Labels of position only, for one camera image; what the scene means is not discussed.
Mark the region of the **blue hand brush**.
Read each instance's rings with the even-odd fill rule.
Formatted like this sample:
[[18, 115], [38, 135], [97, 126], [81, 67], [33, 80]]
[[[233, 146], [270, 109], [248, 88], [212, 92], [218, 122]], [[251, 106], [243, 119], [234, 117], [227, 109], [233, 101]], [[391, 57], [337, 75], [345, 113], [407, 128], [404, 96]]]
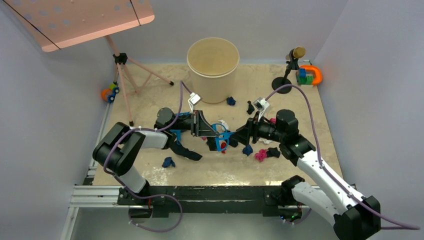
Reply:
[[[227, 149], [227, 147], [222, 148], [221, 147], [221, 141], [227, 140], [227, 143], [230, 143], [230, 137], [235, 133], [233, 131], [227, 130], [226, 126], [222, 123], [213, 123], [212, 128], [214, 131], [218, 133], [218, 135], [214, 138], [215, 144], [217, 147], [218, 152], [222, 152]], [[223, 132], [218, 132], [218, 126], [221, 126], [223, 128]]]

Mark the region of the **blue dustpan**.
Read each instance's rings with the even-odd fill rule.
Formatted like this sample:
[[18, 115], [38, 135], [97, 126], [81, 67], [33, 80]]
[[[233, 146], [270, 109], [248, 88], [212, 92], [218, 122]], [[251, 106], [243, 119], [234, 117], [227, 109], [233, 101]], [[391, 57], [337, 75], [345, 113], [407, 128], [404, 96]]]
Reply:
[[[183, 117], [187, 117], [190, 115], [190, 112], [181, 112], [178, 114], [178, 118], [182, 119]], [[178, 145], [181, 145], [181, 141], [182, 141], [182, 132], [184, 132], [185, 130], [183, 129], [171, 129], [170, 130], [173, 134], [176, 135], [176, 143]]]

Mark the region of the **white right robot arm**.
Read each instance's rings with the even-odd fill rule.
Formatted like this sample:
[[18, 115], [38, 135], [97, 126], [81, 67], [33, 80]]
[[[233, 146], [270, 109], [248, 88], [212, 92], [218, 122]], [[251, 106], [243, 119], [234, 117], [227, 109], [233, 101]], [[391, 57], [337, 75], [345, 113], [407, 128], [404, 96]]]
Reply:
[[381, 211], [379, 201], [373, 196], [365, 197], [327, 165], [315, 146], [300, 134], [293, 111], [279, 110], [275, 123], [259, 119], [256, 113], [232, 138], [243, 145], [254, 144], [258, 139], [279, 142], [281, 154], [319, 189], [295, 175], [281, 184], [277, 200], [306, 204], [332, 226], [340, 240], [366, 240], [381, 230], [381, 219], [376, 215]]

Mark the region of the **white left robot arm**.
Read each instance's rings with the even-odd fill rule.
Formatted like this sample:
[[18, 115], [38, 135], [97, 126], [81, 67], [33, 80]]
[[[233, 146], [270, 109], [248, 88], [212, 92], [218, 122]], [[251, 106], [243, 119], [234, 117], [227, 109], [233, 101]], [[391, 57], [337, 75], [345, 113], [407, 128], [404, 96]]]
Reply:
[[92, 153], [93, 159], [123, 184], [130, 192], [130, 199], [138, 205], [146, 203], [150, 195], [149, 182], [134, 167], [141, 149], [171, 149], [176, 155], [199, 161], [202, 155], [178, 143], [175, 131], [189, 131], [194, 137], [207, 138], [211, 150], [215, 150], [215, 138], [219, 136], [201, 110], [181, 114], [168, 107], [161, 108], [154, 126], [154, 130], [146, 130], [117, 122]]

